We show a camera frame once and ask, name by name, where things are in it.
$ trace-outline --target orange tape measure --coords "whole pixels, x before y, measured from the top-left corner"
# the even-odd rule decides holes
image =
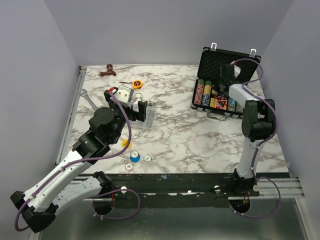
[[[132,84],[134,90],[140,89],[143,85],[141,80],[134,80],[133,82],[120,81],[119,83],[120,84]]]

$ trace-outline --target blue poker chip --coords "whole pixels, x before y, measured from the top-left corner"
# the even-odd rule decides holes
[[[140,155],[138,153],[138,151],[132,151],[130,154],[130,160],[133,163],[136,163],[140,160]]]

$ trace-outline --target black case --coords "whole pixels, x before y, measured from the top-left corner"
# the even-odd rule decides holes
[[[203,106],[194,104],[194,101],[199,79],[203,79],[204,81],[209,80],[213,85],[216,85],[219,82],[220,78],[220,66],[223,64],[230,64],[232,61],[243,58],[250,58],[257,61],[258,63],[260,63],[261,61],[261,56],[257,55],[252,56],[247,53],[204,47],[202,50],[201,60],[198,68],[197,80],[194,86],[191,107],[193,109],[197,109],[198,111],[206,111],[209,113],[231,116],[234,118],[241,117],[243,115],[242,111],[229,111],[210,106]],[[252,61],[240,61],[236,65],[241,68],[241,72],[236,78],[236,80],[240,81],[241,83],[249,81],[258,67],[257,64]]]

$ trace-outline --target cable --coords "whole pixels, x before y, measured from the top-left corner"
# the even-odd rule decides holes
[[[82,162],[90,162],[90,161],[99,161],[99,160],[105,160],[105,159],[111,159],[111,158],[114,158],[114,157],[117,157],[119,155],[121,155],[125,150],[127,150],[127,148],[129,147],[129,144],[131,142],[131,136],[132,136],[132,130],[131,130],[131,125],[130,125],[130,122],[129,122],[129,119],[128,119],[128,116],[124,110],[124,108],[122,107],[121,103],[116,99],[116,97],[113,95],[112,92],[109,92],[109,94],[111,95],[112,99],[115,101],[115,103],[117,104],[117,106],[120,108],[122,114],[123,114],[123,117],[125,119],[125,122],[128,126],[128,141],[125,145],[125,147],[115,153],[115,154],[112,154],[112,155],[109,155],[109,156],[101,156],[101,157],[90,157],[90,158],[82,158],[82,159],[79,159],[79,160],[75,160],[75,161],[71,161],[69,162],[68,164],[64,165],[63,167],[61,167],[61,169],[57,170],[54,174],[52,174],[52,176],[50,176],[43,184],[41,184],[39,186],[39,188],[31,194],[30,198],[28,198],[23,204],[22,206],[19,208],[16,216],[15,216],[15,221],[14,221],[14,228],[15,230],[17,230],[18,232],[22,232],[24,230],[27,230],[29,227],[26,226],[24,228],[19,228],[18,226],[18,221],[19,221],[19,217],[20,217],[20,214],[22,213],[23,209],[25,208],[25,206],[33,199],[33,198],[36,198],[37,197],[37,194],[48,184],[52,181],[52,179],[54,179],[60,172],[64,171],[66,168],[74,165],[74,164],[77,164],[77,163],[82,163]]]
[[[251,92],[251,91],[246,87],[247,84],[254,83],[254,82],[257,82],[257,81],[261,80],[261,78],[262,78],[263,75],[264,75],[264,69],[263,69],[263,67],[261,66],[261,64],[260,64],[259,62],[257,62],[256,60],[253,60],[253,59],[251,59],[251,58],[241,58],[241,59],[238,59],[238,60],[234,61],[233,64],[236,64],[237,62],[240,62],[240,61],[251,61],[251,62],[253,62],[253,63],[255,63],[255,64],[257,64],[257,65],[259,66],[259,68],[260,68],[260,70],[261,70],[260,76],[258,76],[258,78],[255,79],[255,80],[246,81],[245,83],[243,83],[243,84],[242,84],[242,89],[243,89],[246,93],[248,93],[250,96],[252,96],[252,97],[254,97],[254,98],[262,101],[265,105],[267,105],[267,107],[272,111],[272,113],[274,114],[274,117],[275,117],[275,128],[274,128],[274,132],[273,132],[268,138],[266,138],[265,140],[261,141],[260,143],[258,143],[258,144],[256,145],[256,148],[255,148],[255,151],[254,151],[254,154],[253,154],[253,157],[252,157],[252,161],[251,161],[251,169],[252,169],[251,171],[252,171],[252,174],[253,174],[254,179],[255,179],[257,182],[260,181],[261,179],[266,179],[266,180],[268,180],[269,182],[271,182],[271,183],[275,186],[275,188],[276,188],[276,190],[277,190],[277,192],[278,192],[279,200],[278,200],[278,204],[277,204],[276,209],[275,209],[273,212],[271,212],[271,213],[269,213],[269,214],[267,214],[267,215],[265,215],[265,216],[252,216],[252,215],[248,215],[248,214],[245,214],[245,213],[240,213],[240,212],[236,211],[236,210],[232,207],[231,204],[229,204],[229,205],[230,205],[231,209],[233,210],[233,212],[234,212],[235,214],[240,215],[240,216],[243,216],[243,217],[246,217],[246,218],[251,218],[251,219],[265,219],[265,218],[268,218],[268,217],[271,217],[271,216],[275,215],[275,214],[279,211],[280,206],[281,206],[281,194],[280,194],[280,190],[279,190],[278,186],[276,185],[276,183],[275,183],[274,181],[272,181],[270,178],[265,177],[265,176],[262,176],[262,177],[257,178],[257,175],[256,175],[255,170],[254,170],[254,166],[255,166],[255,161],[256,161],[257,154],[258,154],[258,151],[259,151],[260,146],[261,146],[262,144],[264,144],[265,142],[269,141],[270,139],[272,139],[272,138],[276,135],[276,133],[277,133],[277,131],[278,131],[278,119],[277,119],[276,111],[274,110],[274,108],[273,108],[265,99],[263,99],[262,97],[259,97],[259,96],[255,95],[253,92]]]
[[[97,212],[96,212],[94,203],[92,203],[92,210],[93,210],[93,212],[94,212],[94,215],[93,215],[93,216],[94,216],[94,217],[95,217],[95,216],[98,216],[98,217],[104,218],[104,219],[125,220],[125,219],[129,219],[129,218],[133,217],[134,215],[136,215],[136,214],[139,212],[139,210],[140,210],[141,201],[140,201],[140,197],[139,197],[138,193],[136,193],[135,191],[133,191],[133,190],[131,190],[131,189],[117,189],[117,190],[113,190],[113,191],[109,191],[109,192],[107,192],[107,193],[103,193],[103,194],[97,195],[97,196],[95,196],[94,198],[103,197],[103,196],[106,196],[106,195],[109,195],[109,194],[113,194],[113,193],[117,193],[117,192],[121,192],[121,191],[129,191],[129,192],[132,192],[132,193],[136,196],[136,198],[138,199],[138,206],[136,207],[135,211],[134,211],[132,214],[130,214],[130,215],[128,215],[128,216],[121,216],[121,217],[113,217],[113,216],[99,215],[99,214],[97,214]]]

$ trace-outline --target gray floor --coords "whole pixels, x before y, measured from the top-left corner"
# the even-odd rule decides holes
[[[276,200],[252,201],[250,213],[263,215]],[[128,220],[93,217],[91,201],[67,209],[41,234],[41,240],[306,240],[294,199],[285,199],[280,212],[267,219],[247,219],[223,208],[141,209]],[[131,209],[114,210],[124,216]]]

